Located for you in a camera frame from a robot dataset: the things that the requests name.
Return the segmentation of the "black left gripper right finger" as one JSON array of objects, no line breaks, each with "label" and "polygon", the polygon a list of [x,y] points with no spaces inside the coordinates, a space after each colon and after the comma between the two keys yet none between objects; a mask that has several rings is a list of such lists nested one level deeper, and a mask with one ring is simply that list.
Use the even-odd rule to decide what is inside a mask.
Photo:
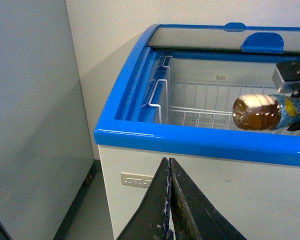
[{"label": "black left gripper right finger", "polygon": [[170,158],[171,211],[177,240],[244,240],[176,159]]}]

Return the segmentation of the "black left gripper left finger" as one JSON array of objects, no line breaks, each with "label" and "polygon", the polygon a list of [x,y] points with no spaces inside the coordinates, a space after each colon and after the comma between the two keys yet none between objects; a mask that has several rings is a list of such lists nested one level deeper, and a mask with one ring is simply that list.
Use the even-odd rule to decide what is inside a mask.
[{"label": "black left gripper left finger", "polygon": [[171,205],[171,165],[163,158],[138,209],[118,240],[169,240]]}]

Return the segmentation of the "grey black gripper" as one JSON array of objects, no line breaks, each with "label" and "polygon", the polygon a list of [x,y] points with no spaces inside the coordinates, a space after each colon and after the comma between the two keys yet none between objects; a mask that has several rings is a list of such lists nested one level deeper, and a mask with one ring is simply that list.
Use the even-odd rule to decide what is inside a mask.
[{"label": "grey black gripper", "polygon": [[[300,60],[278,62],[272,81],[279,93],[292,93],[292,98],[300,98]],[[289,132],[300,131],[300,114],[290,116]]]}]

